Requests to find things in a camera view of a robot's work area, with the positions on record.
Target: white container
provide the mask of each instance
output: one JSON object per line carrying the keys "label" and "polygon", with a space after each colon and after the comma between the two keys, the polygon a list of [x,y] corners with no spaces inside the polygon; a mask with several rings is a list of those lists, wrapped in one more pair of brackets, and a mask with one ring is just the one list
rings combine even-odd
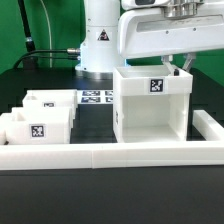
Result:
{"label": "white container", "polygon": [[3,113],[0,116],[0,145],[4,145],[7,142],[5,130],[9,121],[11,120],[12,120],[11,113]]}
{"label": "white container", "polygon": [[12,108],[5,127],[10,145],[67,144],[71,133],[71,108]]}
{"label": "white container", "polygon": [[179,76],[171,76],[163,65],[114,69],[118,142],[186,140],[192,75],[178,70]]}
{"label": "white container", "polygon": [[71,107],[75,119],[77,90],[28,90],[23,107]]}

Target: green background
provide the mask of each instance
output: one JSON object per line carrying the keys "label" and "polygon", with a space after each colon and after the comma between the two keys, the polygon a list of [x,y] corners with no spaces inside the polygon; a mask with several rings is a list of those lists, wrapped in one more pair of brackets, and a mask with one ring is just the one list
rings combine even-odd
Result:
{"label": "green background", "polygon": [[[83,0],[44,0],[52,29],[53,49],[79,47],[85,38]],[[32,37],[37,49],[49,49],[49,36],[44,10],[39,0],[25,0]],[[0,4],[0,74],[12,68],[15,61],[26,53],[24,32],[17,0],[1,0]],[[55,60],[54,67],[71,67],[77,62]],[[131,65],[161,64],[160,58],[130,60]],[[182,66],[182,55],[174,57],[174,64]],[[49,60],[41,60],[48,67]],[[224,51],[197,53],[195,68],[224,85]]]}

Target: black table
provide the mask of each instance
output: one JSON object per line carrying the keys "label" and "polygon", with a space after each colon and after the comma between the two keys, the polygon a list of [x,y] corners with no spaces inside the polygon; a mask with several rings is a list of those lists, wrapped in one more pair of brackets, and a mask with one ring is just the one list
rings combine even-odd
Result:
{"label": "black table", "polygon": [[[205,109],[223,125],[224,88],[191,73],[188,140],[203,140],[192,111]],[[9,70],[0,76],[0,112],[21,106],[27,89],[74,88],[110,90],[112,81],[69,69]],[[71,143],[116,142],[112,105],[79,105],[75,122]],[[0,183],[1,224],[224,223],[224,166],[1,171]]]}

